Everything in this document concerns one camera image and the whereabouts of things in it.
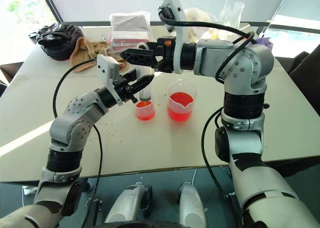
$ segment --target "white table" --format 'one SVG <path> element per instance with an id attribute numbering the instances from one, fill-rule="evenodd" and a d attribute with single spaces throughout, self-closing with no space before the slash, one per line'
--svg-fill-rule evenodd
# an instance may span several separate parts
<path id="1" fill-rule="evenodd" d="M 93 36 L 98 40 L 100 35 L 95 32 Z M 0 182 L 39 180 L 54 119 L 52 97 L 69 68 L 68 61 L 50 59 L 37 45 L 0 98 Z M 198 88 L 194 111 L 186 122 L 173 121 L 167 114 L 167 87 L 177 79 Z M 267 84 L 265 102 L 271 107 L 265 111 L 263 160 L 319 156 L 320 118 L 276 60 Z M 100 87 L 95 67 L 70 74 L 58 93 L 58 114 L 75 96 Z M 152 81 L 152 96 L 156 115 L 150 121 L 138 120 L 129 101 L 111 108 L 97 123 L 104 152 L 103 176 L 205 165 L 201 132 L 208 117 L 223 105 L 223 85 L 192 72 L 162 73 Z M 226 165 L 215 155 L 214 131 L 212 123 L 205 138 L 209 163 Z M 97 175 L 99 158 L 97 134 L 92 131 L 81 160 L 82 177 Z"/>

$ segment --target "brown cloth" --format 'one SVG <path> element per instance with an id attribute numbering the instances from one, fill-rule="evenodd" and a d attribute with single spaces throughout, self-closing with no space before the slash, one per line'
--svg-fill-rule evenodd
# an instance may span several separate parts
<path id="1" fill-rule="evenodd" d="M 320 45 L 289 75 L 320 116 Z"/>
<path id="2" fill-rule="evenodd" d="M 108 56 L 107 54 L 108 48 L 109 48 L 109 45 L 105 41 L 90 42 L 86 38 L 80 37 L 76 41 L 74 51 L 70 56 L 70 64 L 73 67 L 81 62 L 90 60 L 92 58 L 96 58 L 98 54 Z M 113 58 L 115 58 L 116 61 L 119 62 L 121 72 L 125 71 L 128 68 L 127 63 L 124 59 L 122 59 L 119 56 L 113 56 Z M 95 66 L 96 64 L 97 62 L 92 61 L 83 65 L 80 65 L 79 67 L 75 68 L 73 71 L 81 72 L 87 68 Z"/>

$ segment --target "black backpack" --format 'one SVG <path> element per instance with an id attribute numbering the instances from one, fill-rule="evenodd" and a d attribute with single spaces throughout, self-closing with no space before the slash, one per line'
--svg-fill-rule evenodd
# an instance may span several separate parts
<path id="1" fill-rule="evenodd" d="M 76 25 L 53 23 L 39 30 L 37 42 L 52 59 L 64 61 L 69 59 L 78 38 L 83 36 L 81 29 Z"/>

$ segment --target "gray floor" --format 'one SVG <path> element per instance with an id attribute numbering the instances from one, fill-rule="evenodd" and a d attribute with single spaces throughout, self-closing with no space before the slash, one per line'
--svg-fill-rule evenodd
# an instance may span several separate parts
<path id="1" fill-rule="evenodd" d="M 233 191 L 233 183 L 227 175 L 226 167 L 213 169 L 225 192 Z M 107 216 L 112 204 L 118 195 L 127 186 L 135 182 L 151 184 L 153 188 L 153 207 L 149 220 L 178 222 L 179 206 L 177 205 L 177 189 L 181 182 L 191 182 L 194 169 L 163 171 L 154 173 L 131 174 L 103 177 L 97 191 L 97 198 L 103 201 L 102 212 L 98 216 L 98 224 L 102 223 Z M 307 205 L 316 219 L 320 222 L 320 165 L 286 178 L 288 183 L 297 192 L 300 199 Z M 211 180 L 208 171 L 204 168 L 198 169 L 194 179 L 204 204 L 207 220 L 210 228 L 233 228 L 233 218 L 227 207 L 220 198 L 216 187 Z M 77 212 L 64 218 L 61 228 L 79 228 L 87 212 L 85 203 L 90 193 L 83 193 Z M 0 216 L 3 217 L 22 206 L 22 188 L 18 185 L 0 184 Z M 24 205 L 32 204 L 33 196 L 24 196 Z"/>

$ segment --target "robotic arm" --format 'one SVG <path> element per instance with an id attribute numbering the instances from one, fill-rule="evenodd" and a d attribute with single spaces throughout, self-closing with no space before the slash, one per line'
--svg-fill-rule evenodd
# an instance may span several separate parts
<path id="1" fill-rule="evenodd" d="M 176 30 L 177 36 L 148 42 L 149 50 L 127 49 L 121 57 L 155 71 L 181 74 L 183 70 L 190 70 L 198 76 L 223 80 L 223 127 L 215 131 L 215 152 L 231 169 L 243 212 L 243 226 L 262 223 L 270 228 L 320 227 L 281 175 L 261 160 L 266 76 L 274 64 L 269 49 L 253 44 L 233 55 L 237 47 L 229 41 L 188 42 L 187 28 L 172 26 L 174 21 L 186 21 L 179 0 L 164 0 L 159 16 L 163 21 L 171 21 L 167 22 L 167 29 Z M 105 87 L 76 97 L 54 120 L 48 161 L 42 170 L 34 205 L 22 207 L 1 219 L 1 227 L 54 228 L 64 216 L 72 215 L 81 196 L 77 178 L 92 126 L 108 108 L 128 100 L 135 102 L 133 94 L 153 79 L 153 75 L 144 76 L 129 85 L 128 80 L 119 75 L 119 66 L 112 58 L 98 55 L 97 64 Z"/>

